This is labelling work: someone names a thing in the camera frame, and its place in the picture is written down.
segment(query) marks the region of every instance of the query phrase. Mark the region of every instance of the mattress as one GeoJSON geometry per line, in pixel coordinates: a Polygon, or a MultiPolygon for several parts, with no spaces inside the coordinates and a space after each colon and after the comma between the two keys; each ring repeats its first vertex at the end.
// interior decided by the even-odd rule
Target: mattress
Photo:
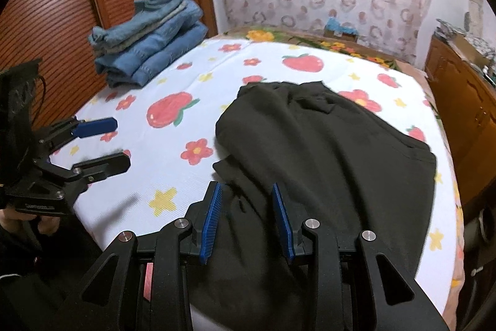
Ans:
{"type": "Polygon", "coordinates": [[[211,39],[177,60],[144,89],[104,89],[78,119],[113,116],[117,131],[78,139],[51,156],[72,164],[124,151],[127,173],[93,184],[74,205],[101,248],[120,232],[160,230],[203,199],[226,156],[216,144],[215,123],[240,86],[257,81],[322,81],[376,113],[400,132],[425,141],[437,157],[430,228],[416,280],[443,313],[459,250],[457,187],[449,150],[425,94],[410,76],[326,50],[275,42],[211,39]]]}

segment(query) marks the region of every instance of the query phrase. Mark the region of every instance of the cardboard box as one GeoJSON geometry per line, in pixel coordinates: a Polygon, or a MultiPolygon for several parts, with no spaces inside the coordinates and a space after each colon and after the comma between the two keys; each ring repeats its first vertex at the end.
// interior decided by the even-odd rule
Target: cardboard box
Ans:
{"type": "Polygon", "coordinates": [[[490,65],[490,60],[480,54],[475,47],[470,44],[461,34],[455,34],[452,38],[453,44],[465,55],[472,63],[476,64],[480,69],[490,65]]]}

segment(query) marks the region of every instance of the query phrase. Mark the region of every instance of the green leaf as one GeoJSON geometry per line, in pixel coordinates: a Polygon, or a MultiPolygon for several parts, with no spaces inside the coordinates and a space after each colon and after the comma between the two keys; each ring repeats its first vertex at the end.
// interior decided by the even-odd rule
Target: green leaf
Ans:
{"type": "Polygon", "coordinates": [[[174,126],[178,126],[184,117],[184,109],[180,109],[177,118],[174,121],[174,126]]]}
{"type": "Polygon", "coordinates": [[[185,105],[182,110],[186,110],[186,109],[189,109],[191,107],[193,107],[196,103],[198,103],[200,101],[200,99],[194,99],[191,103],[185,105]]]}

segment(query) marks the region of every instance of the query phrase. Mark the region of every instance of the strawberry print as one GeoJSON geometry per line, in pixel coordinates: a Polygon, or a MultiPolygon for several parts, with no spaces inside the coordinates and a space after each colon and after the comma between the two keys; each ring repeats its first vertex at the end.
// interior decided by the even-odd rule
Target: strawberry print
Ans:
{"type": "Polygon", "coordinates": [[[410,135],[412,138],[415,138],[415,139],[422,141],[422,142],[426,141],[426,136],[415,125],[411,126],[406,131],[408,132],[408,135],[410,135]]]}
{"type": "Polygon", "coordinates": [[[245,59],[245,65],[247,66],[256,66],[260,64],[260,60],[258,58],[250,58],[250,59],[245,59]]]}
{"type": "Polygon", "coordinates": [[[179,69],[180,71],[182,71],[184,69],[190,68],[192,65],[193,65],[192,62],[185,62],[185,63],[180,64],[176,69],[179,69]]]}
{"type": "Polygon", "coordinates": [[[232,52],[239,51],[241,49],[241,44],[224,44],[219,48],[219,51],[232,52]]]}
{"type": "Polygon", "coordinates": [[[384,83],[385,85],[388,85],[392,88],[399,88],[401,87],[401,85],[396,81],[396,79],[390,75],[386,75],[385,73],[381,73],[379,75],[377,75],[377,79],[384,83]]]}
{"type": "Polygon", "coordinates": [[[378,113],[383,110],[379,103],[369,99],[367,92],[363,90],[355,89],[352,92],[339,92],[340,96],[346,97],[349,100],[354,101],[358,105],[365,107],[367,110],[373,113],[378,113]]]}
{"type": "Polygon", "coordinates": [[[253,75],[253,76],[247,76],[247,77],[243,78],[243,83],[245,85],[247,85],[250,82],[261,82],[262,80],[264,80],[264,77],[263,76],[253,75]]]}
{"type": "Polygon", "coordinates": [[[108,103],[110,100],[113,100],[117,97],[117,92],[110,93],[105,99],[105,103],[108,103]]]}
{"type": "Polygon", "coordinates": [[[191,166],[196,166],[200,160],[212,156],[213,153],[213,149],[207,148],[207,140],[202,138],[196,142],[188,142],[186,150],[181,153],[181,158],[188,160],[191,166]]]}
{"type": "Polygon", "coordinates": [[[108,132],[106,134],[104,134],[100,140],[101,141],[105,141],[105,142],[110,142],[112,140],[113,137],[117,136],[117,131],[114,131],[114,132],[108,132]]]}
{"type": "Polygon", "coordinates": [[[199,101],[200,99],[193,100],[193,96],[187,92],[168,95],[148,108],[146,119],[153,128],[163,128],[172,123],[178,126],[183,120],[184,110],[199,101]]]}
{"type": "Polygon", "coordinates": [[[118,110],[127,110],[130,105],[136,100],[136,96],[129,95],[124,100],[119,101],[117,104],[116,111],[118,110]]]}
{"type": "Polygon", "coordinates": [[[302,54],[300,56],[284,56],[282,63],[288,68],[302,72],[320,72],[324,62],[314,55],[302,54]]]}

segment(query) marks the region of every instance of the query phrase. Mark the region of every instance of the bed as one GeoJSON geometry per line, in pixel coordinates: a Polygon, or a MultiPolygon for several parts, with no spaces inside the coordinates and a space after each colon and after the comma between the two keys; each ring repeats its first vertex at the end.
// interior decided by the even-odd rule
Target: bed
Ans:
{"type": "MultiPolygon", "coordinates": [[[[329,51],[237,37],[205,40],[145,88],[105,88],[76,114],[86,120],[113,116],[118,129],[66,145],[51,156],[53,163],[68,168],[118,150],[131,157],[126,174],[91,185],[76,201],[85,228],[105,248],[121,231],[147,234],[182,217],[218,180],[212,164],[225,152],[215,142],[215,123],[240,86],[322,81],[425,141],[436,155],[435,201],[416,280],[454,329],[464,280],[463,220],[449,147],[428,91],[399,67],[340,53],[340,43],[329,51]]],[[[197,313],[193,320],[199,324],[197,313]]]]}

